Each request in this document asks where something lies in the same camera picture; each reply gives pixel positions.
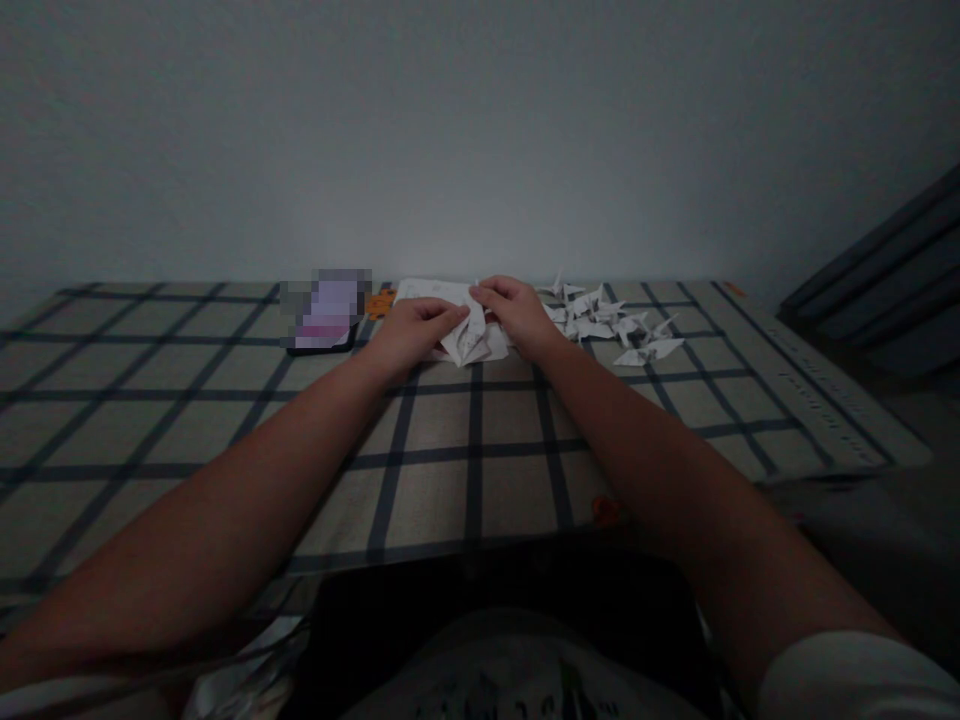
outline white paper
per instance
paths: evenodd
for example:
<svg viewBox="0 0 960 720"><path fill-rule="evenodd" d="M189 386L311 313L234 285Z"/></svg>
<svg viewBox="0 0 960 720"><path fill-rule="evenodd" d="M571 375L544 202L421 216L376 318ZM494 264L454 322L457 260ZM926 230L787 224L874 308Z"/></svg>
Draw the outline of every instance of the white paper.
<svg viewBox="0 0 960 720"><path fill-rule="evenodd" d="M625 300L622 300L618 303L605 303L602 300L597 303L597 309L593 313L593 316L597 320L602 320L604 322L616 322L617 318L620 317L625 310L621 310Z"/></svg>
<svg viewBox="0 0 960 720"><path fill-rule="evenodd" d="M646 327L643 324L643 319L646 316L647 313L640 313L639 315L627 315L626 317L620 318L617 321L614 329L617 331L617 335L620 336L620 342L625 348L630 347L630 338L627 336L632 332L642 330Z"/></svg>
<svg viewBox="0 0 960 720"><path fill-rule="evenodd" d="M651 331L650 331L650 335L653 336L652 339L654 339L654 340L665 340L665 339L667 339L667 338L673 337L673 333L667 328L667 326L668 326L670 323L672 323L674 320L676 320L676 319L677 319L677 315L679 315L679 314L680 314L680 313L676 313L676 314L674 314L674 315L671 315L671 316L668 317L666 320L664 320L662 323L660 323L659 325L657 325L653 330L651 330Z"/></svg>
<svg viewBox="0 0 960 720"><path fill-rule="evenodd" d="M559 300L563 300L563 283L560 282L561 277L563 277L562 267L559 270L557 270L557 279L553 281L553 285L550 285L549 287L539 285L534 289L539 290L540 292L548 292L551 295L553 295L555 298Z"/></svg>
<svg viewBox="0 0 960 720"><path fill-rule="evenodd" d="M580 328L577 327L576 320L568 319L565 323L557 323L557 327L560 328L560 332L563 333L563 336L567 340L579 340L580 339Z"/></svg>
<svg viewBox="0 0 960 720"><path fill-rule="evenodd" d="M652 340L639 348L631 348L613 361L614 365L643 367L648 362L662 360L683 345L683 338Z"/></svg>
<svg viewBox="0 0 960 720"><path fill-rule="evenodd" d="M669 340L654 340L647 343L642 349L647 352L647 360L663 360L678 347L683 345L683 338L672 338Z"/></svg>
<svg viewBox="0 0 960 720"><path fill-rule="evenodd" d="M553 322L565 322L567 319L567 309L565 307L552 308L546 303L541 303L543 305L544 311L547 313L547 317L550 318Z"/></svg>
<svg viewBox="0 0 960 720"><path fill-rule="evenodd" d="M597 303L600 302L600 298L603 297L603 285L598 287L592 293L584 293L570 305L570 311L573 313L574 317L580 317L581 315L592 313L597 306Z"/></svg>
<svg viewBox="0 0 960 720"><path fill-rule="evenodd" d="M613 361L614 365L627 367L643 367L647 364L646 354L641 354L639 348L631 348Z"/></svg>
<svg viewBox="0 0 960 720"><path fill-rule="evenodd" d="M484 308L470 296L470 285L443 280L404 278L397 286L397 300L438 297L454 305L466 305L470 314L446 335L440 345L442 353L433 349L428 359L452 362L463 367L474 362L502 360L509 354L507 338L497 323L487 323Z"/></svg>
<svg viewBox="0 0 960 720"><path fill-rule="evenodd" d="M569 300L571 295L576 295L578 292L583 292L586 288L582 288L579 285L563 285L563 299Z"/></svg>
<svg viewBox="0 0 960 720"><path fill-rule="evenodd" d="M470 314L440 341L456 366L463 367L468 362L477 362L489 355L489 348L483 342L487 321L483 316L483 306L469 293L464 293L459 301L450 302L470 308Z"/></svg>
<svg viewBox="0 0 960 720"><path fill-rule="evenodd" d="M616 334L606 323L594 322L590 318L577 318L575 322L577 335L581 340L585 337L612 338Z"/></svg>

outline hand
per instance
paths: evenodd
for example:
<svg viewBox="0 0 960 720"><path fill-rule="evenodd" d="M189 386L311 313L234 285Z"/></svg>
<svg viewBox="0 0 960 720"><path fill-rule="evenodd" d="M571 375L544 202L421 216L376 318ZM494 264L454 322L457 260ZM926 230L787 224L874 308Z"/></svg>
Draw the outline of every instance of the hand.
<svg viewBox="0 0 960 720"><path fill-rule="evenodd" d="M388 381L405 376L469 314L466 305L440 298L398 300L358 357L383 371Z"/></svg>
<svg viewBox="0 0 960 720"><path fill-rule="evenodd" d="M537 291L516 278L494 275L479 287L471 287L470 295L497 314L520 354L530 362L539 362L557 341L567 342L547 317Z"/></svg>

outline right hand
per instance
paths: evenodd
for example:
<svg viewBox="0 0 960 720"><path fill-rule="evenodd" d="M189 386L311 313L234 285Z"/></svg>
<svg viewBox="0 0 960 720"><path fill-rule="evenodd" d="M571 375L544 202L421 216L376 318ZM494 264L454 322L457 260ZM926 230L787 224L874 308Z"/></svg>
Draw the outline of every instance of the right hand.
<svg viewBox="0 0 960 720"><path fill-rule="evenodd" d="M493 310L520 354L533 363L567 339L547 317L537 291L506 275L494 275L470 288L470 295Z"/></svg>

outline checkered cloth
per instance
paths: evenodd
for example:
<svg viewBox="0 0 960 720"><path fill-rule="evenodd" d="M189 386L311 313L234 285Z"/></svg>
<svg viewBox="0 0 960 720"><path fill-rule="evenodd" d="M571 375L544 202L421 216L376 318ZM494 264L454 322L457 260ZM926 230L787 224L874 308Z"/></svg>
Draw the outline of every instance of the checkered cloth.
<svg viewBox="0 0 960 720"><path fill-rule="evenodd" d="M686 344L614 367L759 484L922 464L916 437L767 314L718 283L606 285ZM279 286L85 285L2 336L0 605L42 594L157 498L349 355L291 358ZM364 320L357 348L377 331ZM656 474L656 468L637 468ZM288 576L590 525L609 494L539 369L515 353L427 363L383 401Z"/></svg>

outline gray fabric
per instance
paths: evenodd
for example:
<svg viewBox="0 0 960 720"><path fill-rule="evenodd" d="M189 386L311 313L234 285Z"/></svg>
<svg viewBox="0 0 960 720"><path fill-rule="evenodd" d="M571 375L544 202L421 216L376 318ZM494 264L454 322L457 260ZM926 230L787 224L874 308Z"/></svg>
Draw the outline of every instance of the gray fabric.
<svg viewBox="0 0 960 720"><path fill-rule="evenodd" d="M893 416L775 319L716 283L621 283L686 344L614 367L763 484L926 461ZM2 336L0 605L45 592L163 493L348 354L291 359L278 285L94 284ZM379 323L363 321L357 349ZM428 363L384 399L287 576L456 552L591 525L603 475L540 371L516 353ZM656 472L637 468L637 472Z"/></svg>

